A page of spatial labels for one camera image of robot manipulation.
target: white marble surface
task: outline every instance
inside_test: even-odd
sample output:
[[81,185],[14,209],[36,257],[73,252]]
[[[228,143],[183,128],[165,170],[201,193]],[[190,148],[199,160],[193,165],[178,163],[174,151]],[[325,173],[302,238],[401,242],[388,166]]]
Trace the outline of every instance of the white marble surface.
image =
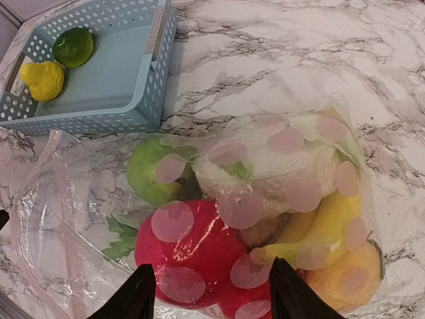
[[[0,87],[31,29],[75,4],[24,24],[0,65]],[[174,6],[179,30],[163,129],[200,134],[242,114],[312,109],[343,93],[371,174],[387,265],[381,293],[350,318],[425,318],[425,5],[175,0]],[[42,148],[43,139],[0,131],[0,207],[11,208]],[[35,318],[50,317],[17,267],[8,227],[0,232],[0,289]]]

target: red apple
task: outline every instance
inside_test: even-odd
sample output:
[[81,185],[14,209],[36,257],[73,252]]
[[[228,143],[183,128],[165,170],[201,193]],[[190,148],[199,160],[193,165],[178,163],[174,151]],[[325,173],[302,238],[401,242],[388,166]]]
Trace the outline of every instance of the red apple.
[[218,305],[228,319],[272,319],[268,281],[253,289],[233,286],[227,294]]
[[200,309],[224,298],[232,267],[246,253],[242,237],[223,223],[214,201],[175,201],[140,227],[135,261],[152,264],[160,300]]

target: plastic bag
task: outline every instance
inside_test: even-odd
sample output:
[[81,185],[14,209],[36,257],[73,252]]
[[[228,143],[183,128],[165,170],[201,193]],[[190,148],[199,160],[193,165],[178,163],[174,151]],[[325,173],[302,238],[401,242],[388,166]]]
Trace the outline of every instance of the plastic bag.
[[150,263],[156,318],[266,319],[278,257],[337,311],[366,304],[383,256],[342,114],[268,114],[205,138],[95,146],[53,131],[12,216],[26,278],[56,318],[83,319]]

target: plastic basket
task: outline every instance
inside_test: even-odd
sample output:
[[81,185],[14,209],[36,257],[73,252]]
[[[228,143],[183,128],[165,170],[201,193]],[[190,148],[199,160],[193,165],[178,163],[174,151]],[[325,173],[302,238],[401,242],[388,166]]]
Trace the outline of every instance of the plastic basket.
[[[54,60],[52,46],[67,29],[85,27],[95,51],[79,68],[66,70],[53,101],[31,98],[28,87],[11,93],[25,59]],[[177,20],[168,0],[96,0],[37,26],[0,99],[0,126],[28,135],[51,129],[73,134],[146,132],[159,128]]]

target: yellow banana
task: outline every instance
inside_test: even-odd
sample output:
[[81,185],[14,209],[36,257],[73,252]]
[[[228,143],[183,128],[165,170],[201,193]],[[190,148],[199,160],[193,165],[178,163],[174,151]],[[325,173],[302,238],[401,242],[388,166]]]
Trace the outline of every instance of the yellow banana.
[[317,209],[311,213],[294,213],[276,243],[292,244],[302,240],[317,216]]
[[312,251],[312,259],[317,255],[325,255],[323,265],[319,268],[336,263],[346,252],[346,234],[350,220],[361,215],[361,196],[347,198],[336,191],[321,200],[317,208],[317,216],[309,228],[307,235],[295,243],[276,243],[252,250],[251,258],[255,263],[269,265],[278,258],[286,259],[294,268],[304,268],[300,265],[301,251]]

